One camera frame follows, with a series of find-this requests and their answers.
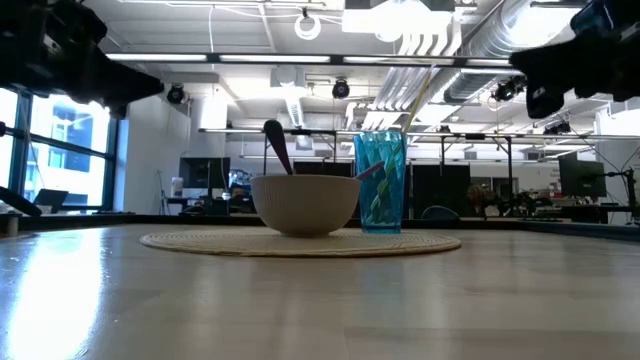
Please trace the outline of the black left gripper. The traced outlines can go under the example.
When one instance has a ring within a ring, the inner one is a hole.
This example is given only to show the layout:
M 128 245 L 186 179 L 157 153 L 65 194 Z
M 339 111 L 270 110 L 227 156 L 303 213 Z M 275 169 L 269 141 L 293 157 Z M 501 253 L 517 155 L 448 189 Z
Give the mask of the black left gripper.
M 160 79 L 109 60 L 98 47 L 107 28 L 82 1 L 59 0 L 47 4 L 47 60 L 49 94 L 76 100 L 103 100 L 114 119 L 126 118 L 126 105 L 164 91 Z

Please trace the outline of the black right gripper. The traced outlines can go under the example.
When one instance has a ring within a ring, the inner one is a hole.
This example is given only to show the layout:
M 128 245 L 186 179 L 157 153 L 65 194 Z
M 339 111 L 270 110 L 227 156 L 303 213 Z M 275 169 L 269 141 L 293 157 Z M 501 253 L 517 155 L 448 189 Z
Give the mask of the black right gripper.
M 614 100 L 639 96 L 639 25 L 606 36 L 581 34 L 573 41 L 577 47 L 577 75 L 574 91 L 580 98 L 596 93 L 609 94 Z M 573 45 L 551 45 L 514 52 L 510 65 L 530 80 L 542 84 L 573 83 Z M 526 90 L 527 114 L 543 119 L 564 106 L 564 93 L 529 83 Z

